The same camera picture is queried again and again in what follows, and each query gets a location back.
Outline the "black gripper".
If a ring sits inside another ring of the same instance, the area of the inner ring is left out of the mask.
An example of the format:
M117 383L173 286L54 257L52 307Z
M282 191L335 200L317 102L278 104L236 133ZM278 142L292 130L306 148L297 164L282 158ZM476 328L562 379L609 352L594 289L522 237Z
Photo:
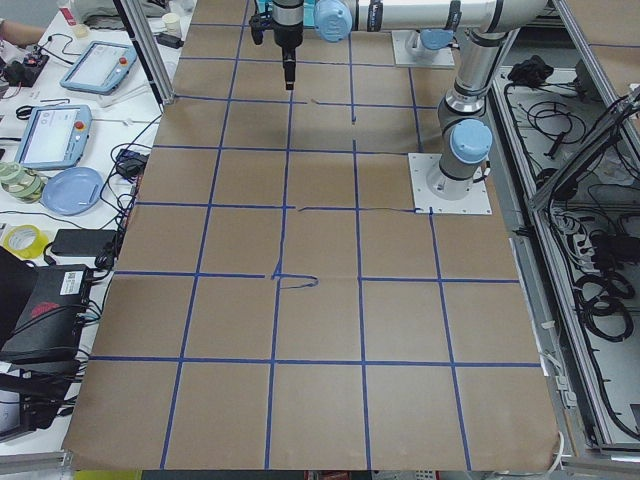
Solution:
M303 0L268 1L264 11L256 4L256 10L249 20L252 39L256 45L263 43L264 31L272 30L276 44L283 48L282 67L287 91L293 91L295 86L295 49L303 41L303 21Z

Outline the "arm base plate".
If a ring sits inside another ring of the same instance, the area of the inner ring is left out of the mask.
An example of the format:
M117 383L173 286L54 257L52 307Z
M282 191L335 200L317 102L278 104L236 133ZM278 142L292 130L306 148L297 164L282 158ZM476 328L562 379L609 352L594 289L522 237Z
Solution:
M451 30L423 29L392 32L395 64L402 67L453 69Z
M482 168L471 179L452 180L440 170L440 154L410 153L414 210L420 214L491 215Z

